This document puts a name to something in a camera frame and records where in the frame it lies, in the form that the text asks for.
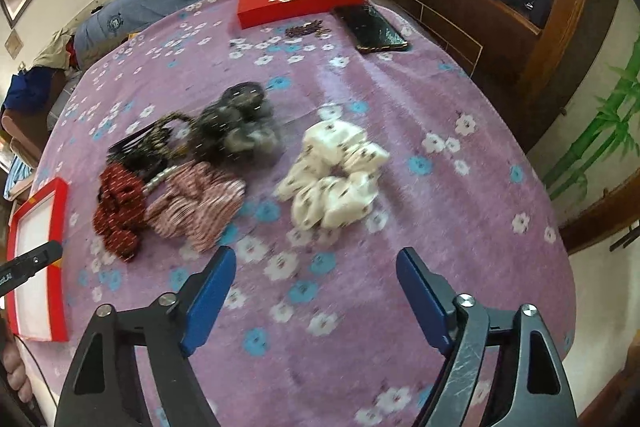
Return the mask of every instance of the green bamboo decal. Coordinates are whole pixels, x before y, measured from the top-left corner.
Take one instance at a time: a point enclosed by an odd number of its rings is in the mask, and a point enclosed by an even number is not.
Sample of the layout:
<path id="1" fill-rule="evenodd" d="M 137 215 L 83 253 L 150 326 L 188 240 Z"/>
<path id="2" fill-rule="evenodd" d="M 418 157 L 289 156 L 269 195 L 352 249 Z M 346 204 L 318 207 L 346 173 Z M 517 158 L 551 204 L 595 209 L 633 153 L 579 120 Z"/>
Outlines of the green bamboo decal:
<path id="1" fill-rule="evenodd" d="M 640 35 L 635 42 L 631 58 L 626 68 L 610 67 L 620 75 L 620 79 L 615 88 L 609 95 L 609 98 L 599 98 L 602 106 L 598 108 L 596 117 L 583 131 L 580 137 L 572 143 L 569 150 L 556 162 L 556 165 L 543 177 L 543 183 L 547 188 L 552 186 L 567 172 L 571 172 L 569 178 L 556 190 L 550 197 L 556 199 L 560 194 L 572 185 L 577 184 L 580 187 L 580 199 L 586 197 L 587 178 L 586 171 L 598 159 L 603 160 L 611 156 L 620 146 L 623 147 L 623 156 L 629 151 L 634 151 L 640 156 L 640 146 L 635 142 L 628 130 L 628 122 L 636 113 L 640 112 L 640 83 L 638 83 L 638 74 L 640 73 Z M 625 118 L 620 120 L 618 111 L 625 101 L 634 101 Z M 601 133 L 611 129 L 611 135 L 603 142 L 603 144 L 590 156 L 590 158 L 580 166 L 579 163 L 582 156 L 587 152 L 589 147 L 598 139 Z"/>

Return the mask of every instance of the smartphone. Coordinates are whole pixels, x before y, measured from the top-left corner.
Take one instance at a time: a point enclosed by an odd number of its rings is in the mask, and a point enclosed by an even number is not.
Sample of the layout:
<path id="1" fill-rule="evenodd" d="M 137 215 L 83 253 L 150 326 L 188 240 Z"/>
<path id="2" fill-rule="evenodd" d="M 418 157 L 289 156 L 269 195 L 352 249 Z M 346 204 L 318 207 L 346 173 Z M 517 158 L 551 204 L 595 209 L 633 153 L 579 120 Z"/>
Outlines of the smartphone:
<path id="1" fill-rule="evenodd" d="M 340 6 L 333 13 L 351 34 L 356 49 L 362 53 L 406 51 L 402 35 L 370 4 Z"/>

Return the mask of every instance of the small screen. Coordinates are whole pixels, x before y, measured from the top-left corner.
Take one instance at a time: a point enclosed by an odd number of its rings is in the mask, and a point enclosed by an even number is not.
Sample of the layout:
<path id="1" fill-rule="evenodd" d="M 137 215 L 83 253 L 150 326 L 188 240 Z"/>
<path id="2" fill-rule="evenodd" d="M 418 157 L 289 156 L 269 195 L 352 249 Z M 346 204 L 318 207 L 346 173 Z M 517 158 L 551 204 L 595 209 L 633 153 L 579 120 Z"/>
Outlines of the small screen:
<path id="1" fill-rule="evenodd" d="M 343 20 L 358 44 L 364 48 L 406 44 L 402 35 L 369 4 L 340 6 L 334 13 Z"/>

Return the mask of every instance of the purple floral bedsheet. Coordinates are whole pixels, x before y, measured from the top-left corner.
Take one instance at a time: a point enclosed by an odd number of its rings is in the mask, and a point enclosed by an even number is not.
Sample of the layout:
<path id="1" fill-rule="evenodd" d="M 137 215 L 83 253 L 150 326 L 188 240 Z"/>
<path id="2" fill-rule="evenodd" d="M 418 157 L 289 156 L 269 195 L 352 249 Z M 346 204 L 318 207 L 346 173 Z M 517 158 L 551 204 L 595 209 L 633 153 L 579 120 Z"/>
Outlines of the purple floral bedsheet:
<path id="1" fill-rule="evenodd" d="M 70 185 L 63 257 L 70 342 L 30 346 L 54 391 L 100 303 L 146 306 L 210 258 L 152 232 L 133 263 L 104 251 L 91 219 L 107 149 L 171 110 L 195 114 L 247 81 L 268 90 L 287 151 L 274 168 L 240 172 L 246 203 L 221 239 L 238 255 L 236 281 L 209 342 L 191 357 L 222 425 L 410 425 L 443 359 L 396 280 L 402 247 L 415 247 L 431 270 L 486 306 L 534 303 L 564 356 L 575 289 L 554 213 L 510 131 L 460 67 L 387 9 L 412 42 L 409 52 L 360 55 L 329 14 L 322 18 L 332 31 L 321 38 L 286 38 L 286 27 L 302 19 L 240 30 L 237 2 L 188 6 L 98 62 L 53 131 L 34 190 L 54 176 Z M 273 189 L 304 130 L 336 117 L 390 152 L 380 196 L 363 222 L 297 232 L 290 202 L 278 203 Z M 148 360 L 140 365 L 154 422 L 167 426 Z M 489 385 L 485 371 L 471 417 L 479 417 Z"/>

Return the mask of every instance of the blue gripper pad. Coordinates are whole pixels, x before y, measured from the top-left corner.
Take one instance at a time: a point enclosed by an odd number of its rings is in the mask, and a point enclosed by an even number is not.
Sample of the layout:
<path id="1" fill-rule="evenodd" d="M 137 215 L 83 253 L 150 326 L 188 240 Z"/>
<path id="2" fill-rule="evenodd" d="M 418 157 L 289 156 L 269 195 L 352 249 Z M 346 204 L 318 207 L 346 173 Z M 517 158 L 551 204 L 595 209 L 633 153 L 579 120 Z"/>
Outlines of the blue gripper pad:
<path id="1" fill-rule="evenodd" d="M 446 357 L 454 344 L 455 292 L 444 277 L 427 269 L 413 248 L 398 253 L 396 276 L 427 342 Z"/>
<path id="2" fill-rule="evenodd" d="M 229 247 L 220 247 L 205 269 L 191 275 L 183 285 L 178 301 L 200 285 L 185 313 L 184 336 L 180 343 L 185 356 L 190 357 L 207 342 L 235 277 L 236 253 Z"/>

